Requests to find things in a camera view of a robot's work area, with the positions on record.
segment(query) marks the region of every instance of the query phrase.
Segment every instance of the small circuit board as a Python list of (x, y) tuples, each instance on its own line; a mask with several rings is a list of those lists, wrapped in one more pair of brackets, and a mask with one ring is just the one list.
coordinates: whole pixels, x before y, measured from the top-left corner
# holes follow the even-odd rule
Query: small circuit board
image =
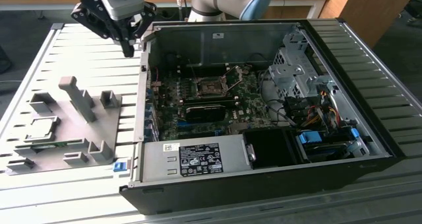
[(233, 66), (220, 76), (184, 78), (169, 72), (152, 83), (160, 140), (239, 134), (272, 127), (259, 94), (257, 73)]

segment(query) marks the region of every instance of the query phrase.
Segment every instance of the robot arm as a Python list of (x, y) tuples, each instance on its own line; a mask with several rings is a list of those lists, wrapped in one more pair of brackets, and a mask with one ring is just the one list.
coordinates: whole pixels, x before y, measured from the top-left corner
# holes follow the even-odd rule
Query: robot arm
[[(217, 21), (221, 13), (240, 20), (259, 19), (271, 0), (192, 0), (189, 21)], [(132, 24), (133, 16), (141, 21)], [(141, 37), (156, 15), (156, 5), (144, 0), (80, 0), (70, 17), (102, 39), (121, 45), (133, 56), (134, 40)]]
[(261, 17), (271, 0), (192, 0), (189, 22), (219, 21), (223, 12), (240, 20)]
[[(133, 16), (141, 21), (132, 24)], [(70, 17), (102, 39), (121, 45), (125, 57), (133, 56), (134, 39), (140, 38), (156, 15), (156, 5), (144, 0), (80, 0)]]

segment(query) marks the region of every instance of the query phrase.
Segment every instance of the power supply label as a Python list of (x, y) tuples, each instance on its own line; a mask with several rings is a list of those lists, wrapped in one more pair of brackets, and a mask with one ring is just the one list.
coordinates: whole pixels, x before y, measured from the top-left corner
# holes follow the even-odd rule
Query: power supply label
[(183, 177), (223, 172), (217, 143), (180, 146), (180, 174)]

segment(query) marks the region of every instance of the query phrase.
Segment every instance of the gray floor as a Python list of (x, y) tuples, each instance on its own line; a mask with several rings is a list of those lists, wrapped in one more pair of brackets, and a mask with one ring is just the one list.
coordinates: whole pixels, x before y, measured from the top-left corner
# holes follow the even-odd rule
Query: gray floor
[[(0, 74), (0, 81), (21, 80), (54, 22), (72, 22), (68, 11), (45, 12), (37, 19), (33, 11), (0, 11), (0, 45), (13, 67)], [(415, 96), (422, 99), (422, 27), (408, 27), (408, 15), (396, 18), (374, 51), (398, 75)], [(0, 117), (4, 114), (18, 83), (0, 83)]]

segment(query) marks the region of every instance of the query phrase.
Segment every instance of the barcode sticker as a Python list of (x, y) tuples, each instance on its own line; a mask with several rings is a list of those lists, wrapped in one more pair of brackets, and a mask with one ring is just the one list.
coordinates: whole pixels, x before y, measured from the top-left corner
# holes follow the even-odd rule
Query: barcode sticker
[(179, 143), (164, 143), (163, 144), (163, 151), (177, 151), (179, 150)]

